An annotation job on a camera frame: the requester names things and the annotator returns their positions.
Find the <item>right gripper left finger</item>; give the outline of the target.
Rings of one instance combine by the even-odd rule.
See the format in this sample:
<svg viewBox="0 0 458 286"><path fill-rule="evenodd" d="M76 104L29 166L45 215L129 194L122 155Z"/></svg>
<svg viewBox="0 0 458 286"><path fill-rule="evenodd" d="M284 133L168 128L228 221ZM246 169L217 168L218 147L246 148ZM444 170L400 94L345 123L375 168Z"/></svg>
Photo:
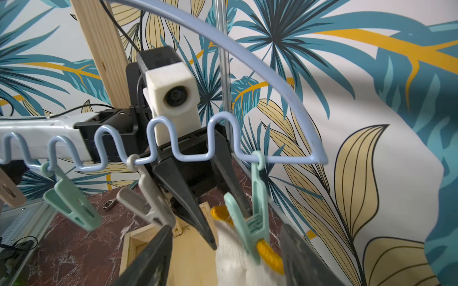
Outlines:
<svg viewBox="0 0 458 286"><path fill-rule="evenodd" d="M172 256L172 228L163 226L113 286L165 286Z"/></svg>

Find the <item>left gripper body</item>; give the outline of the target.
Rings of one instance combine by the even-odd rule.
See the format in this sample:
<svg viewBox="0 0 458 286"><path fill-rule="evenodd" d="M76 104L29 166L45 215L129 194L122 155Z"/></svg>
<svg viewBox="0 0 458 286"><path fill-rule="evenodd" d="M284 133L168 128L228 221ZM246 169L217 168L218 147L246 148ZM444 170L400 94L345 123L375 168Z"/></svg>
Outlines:
<svg viewBox="0 0 458 286"><path fill-rule="evenodd" d="M140 86L144 97L146 81L138 63L128 66L129 71L140 75ZM137 165L162 161L174 156L182 162L205 162L215 154L214 139L216 131L203 128L177 137L173 123L163 116L151 117L141 114L144 108L133 106L129 110L108 109L95 117L75 125L86 145L90 160L100 163L96 168L102 170L108 163L127 162L130 155L148 150L149 155L137 160Z"/></svg>

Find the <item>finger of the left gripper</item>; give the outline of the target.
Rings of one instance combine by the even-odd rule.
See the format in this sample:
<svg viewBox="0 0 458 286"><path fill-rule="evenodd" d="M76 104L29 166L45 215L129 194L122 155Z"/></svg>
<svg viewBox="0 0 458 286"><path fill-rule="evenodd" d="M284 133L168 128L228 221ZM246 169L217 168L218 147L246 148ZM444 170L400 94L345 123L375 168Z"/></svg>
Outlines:
<svg viewBox="0 0 458 286"><path fill-rule="evenodd" d="M217 242L211 227L175 161L169 158L156 164L153 173L175 200L171 203L174 214L193 226L211 249L216 250Z"/></svg>
<svg viewBox="0 0 458 286"><path fill-rule="evenodd" d="M252 207L237 180L227 140L223 135L216 135L214 143L215 154L210 162L216 185L223 194L230 193L240 207L243 216L249 218L252 215Z"/></svg>

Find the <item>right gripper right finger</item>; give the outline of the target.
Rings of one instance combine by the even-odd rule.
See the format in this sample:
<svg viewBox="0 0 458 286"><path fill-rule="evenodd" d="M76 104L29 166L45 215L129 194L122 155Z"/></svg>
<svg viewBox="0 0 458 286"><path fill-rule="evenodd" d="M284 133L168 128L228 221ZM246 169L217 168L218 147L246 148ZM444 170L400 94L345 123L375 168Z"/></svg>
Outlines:
<svg viewBox="0 0 458 286"><path fill-rule="evenodd" d="M341 286L343 284L292 226L288 224L282 226L279 240L288 286Z"/></svg>

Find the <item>white glove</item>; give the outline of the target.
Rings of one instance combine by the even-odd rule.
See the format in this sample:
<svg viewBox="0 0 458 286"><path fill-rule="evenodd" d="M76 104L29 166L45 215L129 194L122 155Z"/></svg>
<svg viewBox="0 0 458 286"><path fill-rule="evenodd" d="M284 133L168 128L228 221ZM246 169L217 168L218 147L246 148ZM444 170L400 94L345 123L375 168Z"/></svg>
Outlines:
<svg viewBox="0 0 458 286"><path fill-rule="evenodd" d="M282 258L266 241L257 242L257 263L245 250L227 208L215 206L211 215L218 233L215 263L219 286L286 285Z"/></svg>

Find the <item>light blue clip hanger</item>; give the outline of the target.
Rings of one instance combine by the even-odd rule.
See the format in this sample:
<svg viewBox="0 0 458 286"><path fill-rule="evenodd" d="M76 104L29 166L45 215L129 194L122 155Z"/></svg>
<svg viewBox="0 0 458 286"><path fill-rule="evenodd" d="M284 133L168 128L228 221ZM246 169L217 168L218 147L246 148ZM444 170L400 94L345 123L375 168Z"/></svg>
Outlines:
<svg viewBox="0 0 458 286"><path fill-rule="evenodd" d="M267 156L266 163L271 164L328 164L324 150L314 124L302 102L289 84L275 74L272 69L243 48L229 36L214 28L212 25L162 1L125 1L126 5L145 10L149 13L164 17L196 32L219 47L234 55L237 59L261 75L284 99L292 109L303 134L311 148L311 154L306 157ZM235 155L244 162L257 162L254 155L245 154L241 149L241 131L238 120L230 112L219 112L211 117L206 125L207 132L215 130L216 124L225 120L232 127L232 137ZM49 117L13 117L1 120L1 164L13 160L23 160L26 166L33 170L50 162L49 171L58 165L58 158L71 158L76 169L83 172L98 172L100 163L84 165L80 156L86 151L81 144L75 144L68 136L73 132L68 128L70 119L56 114Z"/></svg>

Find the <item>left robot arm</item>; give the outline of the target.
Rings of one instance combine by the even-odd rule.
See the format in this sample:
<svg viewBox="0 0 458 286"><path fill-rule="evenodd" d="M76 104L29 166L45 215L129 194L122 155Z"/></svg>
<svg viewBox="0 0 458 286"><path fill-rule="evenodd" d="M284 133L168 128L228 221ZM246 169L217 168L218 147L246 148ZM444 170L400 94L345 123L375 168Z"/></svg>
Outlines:
<svg viewBox="0 0 458 286"><path fill-rule="evenodd" d="M206 242L217 243L197 198L217 186L230 194L244 217L252 208L235 179L231 152L216 114L205 128L198 115L198 85L182 61L135 64L150 118L136 109L106 110L73 116L1 121L1 163L21 160L57 183L44 195L60 213L86 230L98 221L83 195L63 174L58 160L69 158L83 172L98 172L122 162L140 175L140 193L122 188L118 201L156 226L174 226L177 218L197 229Z"/></svg>

